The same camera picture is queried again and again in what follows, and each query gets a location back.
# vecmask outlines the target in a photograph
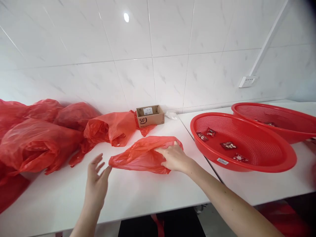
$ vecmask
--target red colander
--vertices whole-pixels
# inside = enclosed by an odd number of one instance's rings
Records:
[[[234,115],[199,114],[192,119],[190,127],[200,152],[229,170],[278,173],[296,164],[295,151],[282,137]],[[208,129],[214,130],[215,136],[206,136],[208,141],[203,141],[197,133],[205,134]],[[226,142],[232,142],[236,148],[225,150],[221,143]],[[236,159],[236,154],[245,159]]]
[[[289,144],[316,137],[316,117],[311,115],[258,103],[237,103],[231,109],[234,115],[276,132]]]

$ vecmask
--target white tiled wall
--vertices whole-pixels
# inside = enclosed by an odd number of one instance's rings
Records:
[[[286,0],[0,0],[0,98],[178,113],[287,98],[315,75],[302,1],[252,68]]]

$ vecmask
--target white table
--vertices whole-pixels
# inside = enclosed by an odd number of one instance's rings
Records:
[[[265,103],[277,102],[284,103],[294,101],[279,100]],[[191,120],[198,114],[208,112],[233,114],[231,108],[227,107],[180,114],[178,116],[192,136],[190,130]],[[236,172],[218,166],[213,162],[210,162],[210,164],[228,188],[249,204],[255,206],[315,191],[312,184],[311,167],[316,163],[316,156],[304,143],[296,143],[293,144],[292,147],[297,155],[297,164],[291,170],[282,173],[263,173],[256,171]]]
[[[149,135],[177,137],[183,143],[186,154],[217,178],[179,119],[166,118],[165,124],[154,128]],[[111,156],[124,152],[140,138],[140,131],[136,131],[126,147],[98,144],[74,168],[66,166],[47,176],[41,173],[22,196],[0,215],[0,236],[34,236],[72,229],[83,206],[89,162],[102,152],[107,163]],[[163,175],[113,169],[98,223],[207,202],[209,199],[203,191],[180,172]]]

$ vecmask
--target wall socket panel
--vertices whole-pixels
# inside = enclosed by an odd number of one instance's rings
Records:
[[[241,82],[239,84],[239,88],[252,87],[253,85],[256,84],[258,79],[259,79],[258,76],[244,76],[241,79]]]

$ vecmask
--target left hand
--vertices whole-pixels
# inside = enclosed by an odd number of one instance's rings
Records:
[[[108,166],[101,175],[98,175],[100,169],[104,166],[102,162],[102,153],[98,155],[88,166],[88,178],[86,185],[85,206],[94,211],[100,211],[104,205],[104,199],[108,190],[108,178],[112,170]]]

